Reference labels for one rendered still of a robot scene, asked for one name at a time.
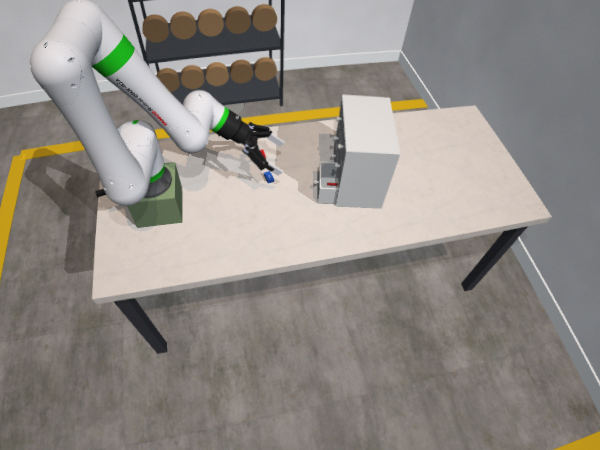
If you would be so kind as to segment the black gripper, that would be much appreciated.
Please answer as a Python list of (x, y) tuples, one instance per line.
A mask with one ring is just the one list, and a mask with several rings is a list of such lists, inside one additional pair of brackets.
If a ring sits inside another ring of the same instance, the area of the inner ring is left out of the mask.
[[(249, 132), (249, 130), (250, 130), (250, 132)], [(266, 168), (267, 170), (269, 170), (272, 173), (279, 176), (281, 173), (283, 173), (283, 170), (274, 166), (270, 162), (267, 162), (267, 160), (265, 159), (265, 157), (259, 150), (259, 146), (257, 144), (258, 138), (266, 138), (266, 137), (268, 140), (270, 140), (274, 144), (278, 145), (279, 147), (281, 147), (283, 144), (285, 144), (284, 141), (282, 141), (281, 139), (279, 139), (278, 137), (273, 135), (272, 131), (271, 130), (269, 131), (269, 130), (270, 130), (269, 127), (256, 125), (256, 124), (253, 124), (252, 122), (246, 124), (245, 122), (242, 121), (238, 132), (236, 133), (236, 135), (233, 138), (231, 138), (231, 140), (233, 140), (234, 142), (236, 142), (238, 144), (243, 144), (245, 146), (244, 149), (242, 150), (242, 152), (245, 153), (261, 171)], [(256, 132), (254, 132), (254, 131), (256, 131)], [(252, 149), (251, 147), (254, 147), (254, 148)]]

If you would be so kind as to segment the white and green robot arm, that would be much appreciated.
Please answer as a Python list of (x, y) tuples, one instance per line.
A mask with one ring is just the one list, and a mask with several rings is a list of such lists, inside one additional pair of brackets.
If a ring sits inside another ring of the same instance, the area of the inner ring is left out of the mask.
[(151, 124), (133, 120), (116, 128), (92, 67), (144, 109), (186, 153), (203, 150), (210, 130), (229, 140), (241, 126), (241, 117), (206, 91), (189, 93), (182, 105), (90, 0), (62, 6), (33, 49), (30, 63), (33, 77), (65, 117), (99, 176), (103, 189), (95, 191), (96, 196), (107, 195), (118, 205), (163, 194), (172, 176)]

